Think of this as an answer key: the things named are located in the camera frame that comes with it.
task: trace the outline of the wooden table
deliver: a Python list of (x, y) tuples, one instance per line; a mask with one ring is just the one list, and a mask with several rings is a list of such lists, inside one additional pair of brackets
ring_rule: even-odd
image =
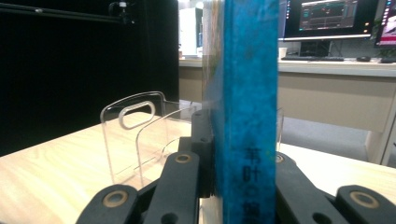
[[(281, 145), (320, 189), (358, 184), (396, 203), (396, 169)], [(111, 185), (100, 125), (0, 158), (0, 223), (74, 223)]]

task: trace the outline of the gray desk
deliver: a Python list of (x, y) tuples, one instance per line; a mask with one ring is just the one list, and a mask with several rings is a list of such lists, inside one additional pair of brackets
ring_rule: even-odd
[[(180, 88), (196, 91), (186, 77), (196, 81), (201, 66), (180, 63)], [(388, 163), (396, 141), (396, 63), (281, 61), (278, 85), (278, 107), (286, 117), (367, 130), (369, 161)], [(196, 94), (202, 97), (202, 89)]]

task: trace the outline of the black wall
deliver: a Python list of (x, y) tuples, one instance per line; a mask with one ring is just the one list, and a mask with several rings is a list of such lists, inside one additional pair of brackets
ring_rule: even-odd
[(98, 124), (103, 107), (132, 94), (178, 100), (177, 2), (154, 2), (137, 2), (135, 25), (0, 12), (0, 156)]

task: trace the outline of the table surface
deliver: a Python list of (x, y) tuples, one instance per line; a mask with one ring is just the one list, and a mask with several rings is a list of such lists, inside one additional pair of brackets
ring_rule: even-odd
[[(282, 144), (319, 189), (361, 185), (396, 203), (396, 169)], [(0, 223), (74, 223), (112, 184), (102, 127), (71, 133), (0, 158)]]

